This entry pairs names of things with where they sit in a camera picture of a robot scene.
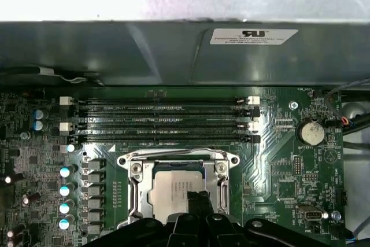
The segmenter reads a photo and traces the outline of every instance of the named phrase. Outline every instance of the electrolytic capacitor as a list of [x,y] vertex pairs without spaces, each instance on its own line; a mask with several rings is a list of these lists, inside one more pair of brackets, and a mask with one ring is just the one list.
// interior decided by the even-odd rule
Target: electrolytic capacitor
[[7,185],[12,185],[16,182],[20,182],[21,180],[24,180],[24,175],[21,173],[17,173],[17,174],[6,176],[5,183]]
[[69,177],[70,175],[74,174],[77,170],[77,167],[73,164],[71,165],[68,165],[68,166],[65,166],[63,168],[60,169],[60,175],[63,177],[63,178],[67,178]]
[[13,238],[20,234],[25,229],[25,224],[21,223],[16,225],[15,227],[11,228],[7,233],[6,236],[8,238]]
[[30,205],[31,203],[37,201],[37,200],[40,200],[41,198],[41,195],[39,192],[35,192],[33,194],[30,194],[30,195],[24,195],[23,196],[23,199],[22,199],[22,203],[24,206],[27,206],[27,205]]
[[20,138],[22,140],[29,140],[31,138],[31,134],[28,131],[22,132],[20,134]]
[[47,119],[49,116],[49,113],[45,110],[37,109],[34,111],[33,115],[36,120],[41,120],[41,119]]
[[45,121],[36,121],[33,125],[35,131],[45,131],[48,127],[49,125]]
[[74,207],[75,207],[74,200],[68,199],[59,206],[59,211],[63,214],[67,214]]
[[73,222],[75,222],[75,217],[71,214],[68,214],[59,221],[59,228],[62,230],[66,230],[69,228],[70,225],[73,224]]
[[6,247],[16,247],[19,243],[22,242],[22,240],[23,240],[23,234],[19,234],[13,237],[12,239],[10,239],[6,244]]
[[81,144],[69,144],[66,149],[68,153],[72,153],[76,150],[80,150],[81,147]]
[[331,212],[331,219],[333,219],[334,221],[339,221],[341,220],[342,218],[342,215],[339,211],[332,211]]
[[76,186],[72,182],[69,182],[66,185],[63,185],[62,187],[60,187],[59,193],[63,197],[66,197],[70,195],[73,191],[75,191],[75,189],[76,189]]

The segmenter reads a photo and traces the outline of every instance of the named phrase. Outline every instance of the metal panel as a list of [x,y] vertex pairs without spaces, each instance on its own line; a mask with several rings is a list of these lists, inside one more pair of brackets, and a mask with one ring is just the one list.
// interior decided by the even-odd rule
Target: metal panel
[[[298,32],[276,46],[211,45],[216,28]],[[2,67],[94,71],[107,85],[337,84],[368,76],[369,41],[367,24],[0,24]]]

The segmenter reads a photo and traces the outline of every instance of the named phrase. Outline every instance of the capacitor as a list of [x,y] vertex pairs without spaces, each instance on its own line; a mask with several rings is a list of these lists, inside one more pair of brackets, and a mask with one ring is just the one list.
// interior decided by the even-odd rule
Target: capacitor
[[6,233],[6,236],[8,236],[8,238],[13,238],[13,237],[17,236],[18,234],[20,234],[24,229],[25,229],[25,224],[23,224],[23,223],[18,224],[15,227],[11,228]]
[[66,230],[75,222],[75,217],[71,214],[66,215],[62,220],[59,221],[59,228]]
[[34,118],[36,120],[41,120],[41,119],[47,119],[49,116],[49,113],[47,111],[37,109],[34,111]]
[[23,196],[23,199],[22,199],[22,203],[24,206],[26,205],[29,205],[37,200],[40,200],[41,198],[41,195],[39,192],[35,192],[33,194],[30,194],[30,195],[24,195]]
[[74,207],[75,207],[74,200],[68,199],[59,206],[59,211],[63,214],[67,214]]
[[10,239],[6,244],[6,247],[16,247],[19,243],[22,242],[22,240],[23,240],[23,234],[19,234],[13,237],[12,239]]
[[24,175],[21,173],[9,175],[5,178],[5,183],[8,185],[12,185],[16,182],[20,182],[21,180],[24,180]]
[[297,137],[305,145],[317,146],[325,139],[325,129],[316,120],[305,120],[297,127]]
[[30,134],[28,131],[26,131],[26,132],[22,132],[22,133],[20,134],[20,138],[21,138],[22,140],[29,140],[29,139],[31,138],[31,134]]
[[48,127],[49,125],[45,121],[36,121],[33,125],[35,131],[45,131]]
[[60,175],[63,178],[67,178],[67,177],[69,177],[70,175],[72,175],[76,172],[76,170],[77,170],[76,168],[77,167],[74,166],[73,164],[65,166],[65,167],[60,169]]
[[81,147],[82,147],[82,145],[78,144],[78,143],[77,144],[69,144],[66,149],[67,149],[68,153],[72,153],[76,150],[80,150]]
[[70,195],[73,191],[75,191],[75,189],[76,189],[76,186],[72,182],[69,182],[66,185],[63,185],[62,187],[60,187],[59,193],[63,197],[66,197]]
[[331,212],[331,219],[333,219],[334,221],[339,221],[341,220],[342,218],[342,215],[339,211],[332,211]]

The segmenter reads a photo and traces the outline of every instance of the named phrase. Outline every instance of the screw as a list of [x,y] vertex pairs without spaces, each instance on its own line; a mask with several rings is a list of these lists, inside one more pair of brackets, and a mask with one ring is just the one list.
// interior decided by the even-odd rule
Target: screw
[[289,109],[290,110],[296,110],[297,108],[298,108],[298,102],[296,102],[296,101],[289,102]]
[[139,163],[134,163],[133,165],[131,165],[131,172],[133,174],[138,174],[140,173],[142,170],[142,167]]
[[226,165],[224,163],[217,163],[216,171],[219,172],[219,173],[225,173]]
[[120,163],[121,165],[124,165],[124,164],[126,163],[126,159],[124,159],[124,158],[120,158],[120,159],[119,159],[119,163]]
[[255,228],[260,228],[260,227],[262,227],[263,225],[262,225],[262,223],[260,222],[260,221],[253,221],[252,222],[252,225],[253,225],[253,227],[255,227]]

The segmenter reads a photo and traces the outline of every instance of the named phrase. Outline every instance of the integrated circuit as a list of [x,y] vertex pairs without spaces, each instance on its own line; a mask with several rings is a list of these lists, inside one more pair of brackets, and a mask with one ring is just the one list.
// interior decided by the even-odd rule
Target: integrated circuit
[[37,156],[30,156],[29,159],[28,159],[28,162],[30,164],[37,164],[38,163],[38,158]]
[[297,185],[294,180],[279,180],[277,198],[279,200],[294,200],[297,197]]

